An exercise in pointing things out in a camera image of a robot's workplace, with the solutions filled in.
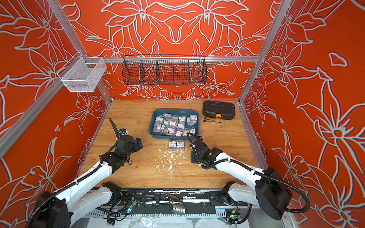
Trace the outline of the clear paper clip box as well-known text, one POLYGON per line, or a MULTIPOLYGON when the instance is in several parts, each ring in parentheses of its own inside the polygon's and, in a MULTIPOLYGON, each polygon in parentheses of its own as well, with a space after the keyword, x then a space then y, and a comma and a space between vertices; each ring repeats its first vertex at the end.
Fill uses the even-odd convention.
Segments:
POLYGON ((176 148, 177 150, 184 150, 185 149, 185 141, 182 141, 182 140, 178 140, 176 142, 176 148))
POLYGON ((177 141, 170 140, 168 143, 168 150, 169 151, 175 151, 177 148, 177 141))

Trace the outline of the blue plastic storage tray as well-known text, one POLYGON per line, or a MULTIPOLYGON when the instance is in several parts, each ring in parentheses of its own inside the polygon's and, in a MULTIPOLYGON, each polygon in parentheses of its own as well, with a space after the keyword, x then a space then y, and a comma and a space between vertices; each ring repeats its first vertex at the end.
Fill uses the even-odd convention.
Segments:
POLYGON ((198 112, 187 109, 160 108, 153 112, 148 128, 155 139, 185 140, 187 133, 197 136, 200 130, 198 112))

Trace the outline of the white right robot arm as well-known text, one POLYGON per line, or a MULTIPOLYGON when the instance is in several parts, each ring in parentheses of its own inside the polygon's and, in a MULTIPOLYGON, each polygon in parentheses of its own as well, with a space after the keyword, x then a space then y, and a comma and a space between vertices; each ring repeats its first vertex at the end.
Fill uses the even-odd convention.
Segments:
POLYGON ((187 134, 187 139, 203 169, 225 172, 251 188, 246 191, 242 185, 228 183, 227 194, 235 202, 247 202, 250 205, 259 206, 263 212, 275 220, 281 220, 285 212, 304 213, 310 209, 308 196, 299 188, 285 182, 276 170, 255 168, 230 157, 218 148, 210 149, 202 138, 192 133, 187 134), (305 202, 300 209, 289 208, 293 192, 301 196, 305 202))

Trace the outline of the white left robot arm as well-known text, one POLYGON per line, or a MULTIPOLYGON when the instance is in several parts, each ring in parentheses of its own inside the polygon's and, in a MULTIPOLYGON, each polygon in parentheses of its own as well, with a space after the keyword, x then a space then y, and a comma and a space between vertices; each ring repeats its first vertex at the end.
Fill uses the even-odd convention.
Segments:
POLYGON ((27 220, 27 228, 70 228, 116 195, 118 186, 113 183, 95 192, 90 190, 129 163, 131 155, 142 150, 143 144, 140 138, 128 135, 125 129, 117 129, 115 124, 112 127, 116 143, 83 175, 61 189, 41 194, 27 220))

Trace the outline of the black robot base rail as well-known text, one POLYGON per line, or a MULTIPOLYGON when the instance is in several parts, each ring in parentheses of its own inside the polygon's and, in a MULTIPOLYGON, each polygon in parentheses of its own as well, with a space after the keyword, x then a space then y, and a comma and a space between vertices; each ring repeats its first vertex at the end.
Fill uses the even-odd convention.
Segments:
POLYGON ((136 203, 127 218, 142 218, 148 216, 178 216, 172 212, 174 204, 186 207, 184 217, 188 219, 200 218, 228 218, 232 211, 242 215, 248 204, 245 202, 229 203, 224 201, 221 189, 192 189, 192 188, 121 188, 122 199, 113 212, 123 210, 119 215, 108 215, 105 211, 93 210, 85 218, 121 219, 127 209, 136 203))

